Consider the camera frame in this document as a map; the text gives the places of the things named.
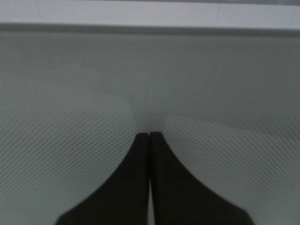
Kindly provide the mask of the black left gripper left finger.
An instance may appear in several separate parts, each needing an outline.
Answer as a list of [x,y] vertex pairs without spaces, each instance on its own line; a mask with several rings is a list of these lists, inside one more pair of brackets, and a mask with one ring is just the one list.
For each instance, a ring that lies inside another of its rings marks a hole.
[[113,174],[58,225],[145,225],[149,202],[149,135],[139,133]]

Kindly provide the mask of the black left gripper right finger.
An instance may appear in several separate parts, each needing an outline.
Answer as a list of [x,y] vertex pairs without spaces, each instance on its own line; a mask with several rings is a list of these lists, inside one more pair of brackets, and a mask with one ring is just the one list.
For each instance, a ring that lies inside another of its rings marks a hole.
[[160,132],[150,133],[150,179],[157,225],[252,225],[242,208],[194,177]]

